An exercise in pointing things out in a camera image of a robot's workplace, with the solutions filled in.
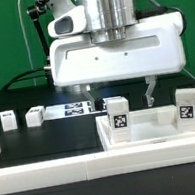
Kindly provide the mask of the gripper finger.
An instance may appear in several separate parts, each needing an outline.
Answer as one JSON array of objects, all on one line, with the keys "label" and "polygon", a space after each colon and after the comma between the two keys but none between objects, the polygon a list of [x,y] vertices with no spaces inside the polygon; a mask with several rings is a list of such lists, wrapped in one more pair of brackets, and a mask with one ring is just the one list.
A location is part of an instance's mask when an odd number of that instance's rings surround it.
[{"label": "gripper finger", "polygon": [[153,91],[155,89],[156,83],[157,83],[157,79],[155,76],[150,76],[150,77],[146,77],[145,78],[146,84],[147,84],[147,90],[145,93],[145,101],[146,101],[146,105],[148,107],[152,107],[153,103],[154,103],[154,97],[153,97]]},{"label": "gripper finger", "polygon": [[93,111],[99,112],[103,110],[103,106],[104,106],[103,99],[99,97],[97,98],[94,97],[91,94],[91,87],[88,84],[81,85],[81,91],[83,92],[85,97],[90,101]]}]

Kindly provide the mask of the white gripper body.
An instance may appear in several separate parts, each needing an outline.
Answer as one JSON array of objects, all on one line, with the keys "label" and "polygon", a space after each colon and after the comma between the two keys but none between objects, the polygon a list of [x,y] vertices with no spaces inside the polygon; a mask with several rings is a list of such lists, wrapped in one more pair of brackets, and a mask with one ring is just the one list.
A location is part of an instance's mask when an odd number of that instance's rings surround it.
[{"label": "white gripper body", "polygon": [[129,26],[120,41],[94,44],[85,34],[50,46],[51,74],[58,86],[117,81],[180,72],[186,57],[180,13],[153,16]]}]

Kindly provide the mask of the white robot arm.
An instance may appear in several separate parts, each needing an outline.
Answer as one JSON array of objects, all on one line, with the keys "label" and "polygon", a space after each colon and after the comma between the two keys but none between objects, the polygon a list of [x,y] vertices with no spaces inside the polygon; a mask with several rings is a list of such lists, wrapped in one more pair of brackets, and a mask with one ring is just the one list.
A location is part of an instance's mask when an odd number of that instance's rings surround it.
[{"label": "white robot arm", "polygon": [[153,105],[157,76],[183,70],[181,40],[187,27],[180,9],[136,0],[35,0],[28,10],[58,87],[144,78],[142,100]]}]

